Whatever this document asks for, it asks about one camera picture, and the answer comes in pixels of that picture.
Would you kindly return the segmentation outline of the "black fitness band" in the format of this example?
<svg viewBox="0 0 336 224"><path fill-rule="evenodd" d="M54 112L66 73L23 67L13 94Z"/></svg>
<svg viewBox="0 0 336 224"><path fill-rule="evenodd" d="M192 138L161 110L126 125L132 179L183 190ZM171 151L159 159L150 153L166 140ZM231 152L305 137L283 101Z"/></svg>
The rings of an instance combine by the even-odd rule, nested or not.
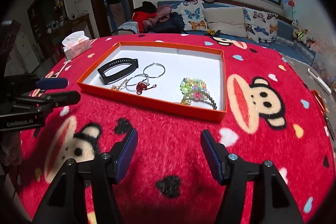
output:
<svg viewBox="0 0 336 224"><path fill-rule="evenodd" d="M115 83L138 69L138 59L120 58L114 59L97 69L102 82L107 84Z"/></svg>

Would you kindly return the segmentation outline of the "red knot charm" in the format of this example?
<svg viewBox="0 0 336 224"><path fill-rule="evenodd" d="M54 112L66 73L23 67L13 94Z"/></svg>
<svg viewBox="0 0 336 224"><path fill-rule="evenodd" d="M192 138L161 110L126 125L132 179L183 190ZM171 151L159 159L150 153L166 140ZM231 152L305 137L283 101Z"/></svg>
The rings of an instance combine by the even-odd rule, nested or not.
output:
<svg viewBox="0 0 336 224"><path fill-rule="evenodd" d="M145 82L139 82L138 84L137 84L137 86L136 86L136 93L138 94L138 95L141 95L142 93L143 93L143 91L145 91L145 90L150 90L150 89L153 89L153 88L156 88L157 87L157 85L156 84L154 84L154 85L152 85L152 86L149 86L147 83L145 83Z"/></svg>

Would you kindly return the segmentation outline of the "silver hoop earring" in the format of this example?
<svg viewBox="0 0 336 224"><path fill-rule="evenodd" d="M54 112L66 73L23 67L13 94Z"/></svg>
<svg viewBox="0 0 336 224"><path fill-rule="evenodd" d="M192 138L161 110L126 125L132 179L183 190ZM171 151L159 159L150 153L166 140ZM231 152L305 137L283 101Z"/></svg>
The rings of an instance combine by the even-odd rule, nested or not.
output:
<svg viewBox="0 0 336 224"><path fill-rule="evenodd" d="M149 86L149 76L146 73L137 74L130 79L128 79L125 83L125 87L127 90L135 90L138 85L142 85L144 87Z"/></svg>
<svg viewBox="0 0 336 224"><path fill-rule="evenodd" d="M143 74L149 79L157 79L162 77L166 72L166 68L159 63L151 63L143 69Z"/></svg>

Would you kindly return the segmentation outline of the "pink tissue pack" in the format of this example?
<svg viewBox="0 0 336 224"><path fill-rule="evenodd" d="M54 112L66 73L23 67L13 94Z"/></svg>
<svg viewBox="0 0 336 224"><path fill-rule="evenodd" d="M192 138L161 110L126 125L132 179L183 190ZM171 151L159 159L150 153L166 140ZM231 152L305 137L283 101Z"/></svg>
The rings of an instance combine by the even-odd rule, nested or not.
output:
<svg viewBox="0 0 336 224"><path fill-rule="evenodd" d="M91 41L84 31L76 31L68 35L63 41L63 51L67 60L72 60L91 49Z"/></svg>

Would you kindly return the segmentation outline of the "dark shelf cabinet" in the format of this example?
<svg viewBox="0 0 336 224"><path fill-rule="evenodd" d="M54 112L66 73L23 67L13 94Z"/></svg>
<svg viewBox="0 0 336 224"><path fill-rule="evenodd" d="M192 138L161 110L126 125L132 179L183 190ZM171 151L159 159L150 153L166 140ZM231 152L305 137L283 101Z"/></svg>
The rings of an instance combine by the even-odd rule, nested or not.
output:
<svg viewBox="0 0 336 224"><path fill-rule="evenodd" d="M64 0L34 0L27 14L35 40L59 28L68 16Z"/></svg>

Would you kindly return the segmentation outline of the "pile of clothes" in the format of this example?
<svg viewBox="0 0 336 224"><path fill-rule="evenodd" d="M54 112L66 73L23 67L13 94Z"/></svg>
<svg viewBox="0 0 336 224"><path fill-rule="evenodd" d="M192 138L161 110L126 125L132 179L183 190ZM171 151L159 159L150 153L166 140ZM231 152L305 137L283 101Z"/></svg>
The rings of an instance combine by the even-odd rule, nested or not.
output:
<svg viewBox="0 0 336 224"><path fill-rule="evenodd" d="M132 20L137 22L140 33L182 34L185 32L183 17L174 12L170 5L156 7L152 2L143 1L134 9Z"/></svg>

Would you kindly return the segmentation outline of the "orange tray white interior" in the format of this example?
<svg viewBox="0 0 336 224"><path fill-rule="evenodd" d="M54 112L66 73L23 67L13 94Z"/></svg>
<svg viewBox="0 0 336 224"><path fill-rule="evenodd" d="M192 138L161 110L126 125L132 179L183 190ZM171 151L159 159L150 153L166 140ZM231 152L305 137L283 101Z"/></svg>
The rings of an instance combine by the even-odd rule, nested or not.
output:
<svg viewBox="0 0 336 224"><path fill-rule="evenodd" d="M126 88L112 90L111 84L102 82L97 69L123 57L138 59L138 69L126 76L126 80L143 73L143 69L151 63L162 64L166 72L160 78L149 79L149 86L156 84L157 87L145 90L141 95ZM212 100L181 104L183 94L180 84L184 78L205 82ZM224 53L210 47L164 42L119 42L99 57L77 83L82 92L93 96L204 121L221 122L227 112Z"/></svg>

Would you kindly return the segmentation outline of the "butterfly pillow left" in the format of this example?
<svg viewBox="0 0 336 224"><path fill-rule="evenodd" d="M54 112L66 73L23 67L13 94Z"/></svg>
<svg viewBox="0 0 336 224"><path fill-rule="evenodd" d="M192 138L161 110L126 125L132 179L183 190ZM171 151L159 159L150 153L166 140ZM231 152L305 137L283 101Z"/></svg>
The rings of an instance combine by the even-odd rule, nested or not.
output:
<svg viewBox="0 0 336 224"><path fill-rule="evenodd" d="M185 24L185 31L208 30L205 16L203 15L203 1L184 1L171 5L172 12L177 12Z"/></svg>

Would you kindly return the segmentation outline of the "butterfly pillow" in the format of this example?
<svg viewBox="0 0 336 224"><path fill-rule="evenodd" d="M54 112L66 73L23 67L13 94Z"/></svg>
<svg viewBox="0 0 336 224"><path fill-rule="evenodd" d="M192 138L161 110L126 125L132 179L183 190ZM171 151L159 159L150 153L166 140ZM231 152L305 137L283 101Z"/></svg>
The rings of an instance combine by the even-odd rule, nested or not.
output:
<svg viewBox="0 0 336 224"><path fill-rule="evenodd" d="M203 15L203 1L184 1L171 5L172 12L177 12L185 24L185 31L208 30L205 16Z"/></svg>
<svg viewBox="0 0 336 224"><path fill-rule="evenodd" d="M278 30L278 16L271 12L243 7L244 27L247 38L256 43L275 42Z"/></svg>

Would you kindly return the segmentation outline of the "blue sofa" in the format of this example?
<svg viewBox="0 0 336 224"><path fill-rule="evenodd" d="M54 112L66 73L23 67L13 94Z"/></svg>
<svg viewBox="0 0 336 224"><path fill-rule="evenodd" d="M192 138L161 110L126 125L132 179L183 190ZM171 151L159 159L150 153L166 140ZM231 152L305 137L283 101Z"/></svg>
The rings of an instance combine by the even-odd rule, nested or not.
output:
<svg viewBox="0 0 336 224"><path fill-rule="evenodd" d="M183 0L175 0L175 1L158 1L157 6L161 5L171 5L172 8L177 8L177 5L183 3ZM205 3L203 5L205 8L229 8L229 7L239 7L236 5L231 5L229 3L222 3L222 2L214 2L214 3ZM291 23L289 23L289 19L285 19L283 16L278 15L278 32L277 38L275 42L270 43L270 47L273 50L278 51L279 53L291 57L297 61L305 63L307 65L312 65L315 52L309 50L303 44L299 44L298 42L294 41L292 37L293 27Z"/></svg>

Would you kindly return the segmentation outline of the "plush toys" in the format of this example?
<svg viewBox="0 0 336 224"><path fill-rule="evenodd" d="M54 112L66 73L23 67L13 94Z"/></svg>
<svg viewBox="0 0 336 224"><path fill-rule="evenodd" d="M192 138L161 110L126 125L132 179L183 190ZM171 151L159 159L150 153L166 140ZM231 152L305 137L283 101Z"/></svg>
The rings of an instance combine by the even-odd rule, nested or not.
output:
<svg viewBox="0 0 336 224"><path fill-rule="evenodd" d="M299 29L298 28L298 20L293 19L291 22L291 25L293 27L293 33L292 36L294 40L297 42L303 44L306 46L309 50L319 53L321 50L321 47L316 43L313 35L309 32L308 29Z"/></svg>

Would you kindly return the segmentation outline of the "butterfly pillow right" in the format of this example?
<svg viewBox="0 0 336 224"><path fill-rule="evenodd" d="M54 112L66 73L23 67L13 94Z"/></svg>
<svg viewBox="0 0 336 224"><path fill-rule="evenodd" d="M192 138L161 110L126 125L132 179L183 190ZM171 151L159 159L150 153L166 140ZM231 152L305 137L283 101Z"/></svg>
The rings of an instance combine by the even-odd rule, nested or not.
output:
<svg viewBox="0 0 336 224"><path fill-rule="evenodd" d="M278 30L278 16L271 12L243 7L244 27L247 38L256 43L275 42Z"/></svg>

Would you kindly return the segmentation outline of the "beige cushion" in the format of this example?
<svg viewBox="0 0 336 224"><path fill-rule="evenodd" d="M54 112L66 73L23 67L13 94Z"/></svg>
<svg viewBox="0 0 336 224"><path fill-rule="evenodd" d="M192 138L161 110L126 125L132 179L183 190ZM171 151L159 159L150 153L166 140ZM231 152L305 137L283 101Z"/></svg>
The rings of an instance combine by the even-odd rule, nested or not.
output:
<svg viewBox="0 0 336 224"><path fill-rule="evenodd" d="M242 7L215 7L203 9L208 29L222 34L246 38Z"/></svg>

